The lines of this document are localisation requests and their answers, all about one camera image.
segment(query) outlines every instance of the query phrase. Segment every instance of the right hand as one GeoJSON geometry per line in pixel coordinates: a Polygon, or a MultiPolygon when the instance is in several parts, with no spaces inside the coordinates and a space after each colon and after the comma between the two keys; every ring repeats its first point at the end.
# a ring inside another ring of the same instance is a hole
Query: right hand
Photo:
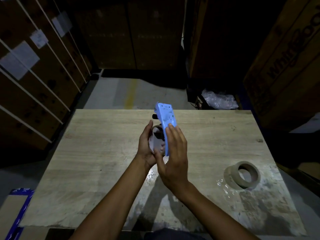
{"type": "Polygon", "coordinates": [[[188,185],[187,140],[181,129],[169,124],[165,129],[169,146],[169,160],[165,164],[161,153],[155,150],[158,173],[164,185],[179,198],[188,185]]]}

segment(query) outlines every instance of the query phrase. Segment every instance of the left hand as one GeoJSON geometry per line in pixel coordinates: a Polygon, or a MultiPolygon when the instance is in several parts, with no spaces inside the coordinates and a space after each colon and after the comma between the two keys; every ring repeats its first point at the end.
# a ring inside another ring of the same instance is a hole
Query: left hand
{"type": "Polygon", "coordinates": [[[139,138],[138,151],[136,154],[136,157],[145,160],[145,164],[149,170],[156,163],[156,158],[154,157],[154,154],[152,153],[149,147],[149,133],[150,133],[150,130],[152,129],[152,126],[153,126],[153,121],[150,120],[149,124],[146,125],[146,127],[144,128],[139,138]]]}

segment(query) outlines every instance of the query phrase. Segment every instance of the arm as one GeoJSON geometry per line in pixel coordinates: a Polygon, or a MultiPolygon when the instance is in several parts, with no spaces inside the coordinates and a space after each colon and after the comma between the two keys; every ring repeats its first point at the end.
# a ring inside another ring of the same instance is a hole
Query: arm
{"type": "Polygon", "coordinates": [[[187,141],[181,129],[169,124],[166,128],[169,145],[169,161],[164,164],[160,152],[155,158],[159,175],[167,188],[205,226],[213,239],[258,239],[241,224],[204,197],[188,181],[187,141]]]}
{"type": "Polygon", "coordinates": [[[152,125],[153,122],[150,120],[139,138],[138,152],[128,168],[75,230],[70,240],[117,239],[134,199],[150,168],[156,163],[148,143],[152,125]]]}

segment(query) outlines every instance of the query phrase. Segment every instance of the yellow floor line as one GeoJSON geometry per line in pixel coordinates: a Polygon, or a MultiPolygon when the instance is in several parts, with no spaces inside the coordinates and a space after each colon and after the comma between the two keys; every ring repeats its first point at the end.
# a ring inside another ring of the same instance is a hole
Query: yellow floor line
{"type": "Polygon", "coordinates": [[[127,92],[127,98],[124,103],[124,109],[132,109],[134,107],[134,96],[136,95],[137,85],[138,79],[131,79],[127,92]]]}

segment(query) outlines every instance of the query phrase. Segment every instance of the plastic wrap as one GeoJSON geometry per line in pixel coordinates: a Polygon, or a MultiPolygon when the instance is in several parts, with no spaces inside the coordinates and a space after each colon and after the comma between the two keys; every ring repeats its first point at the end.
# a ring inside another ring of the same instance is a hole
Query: plastic wrap
{"type": "Polygon", "coordinates": [[[236,109],[238,104],[232,95],[215,94],[204,89],[201,93],[207,104],[214,109],[236,109]]]}

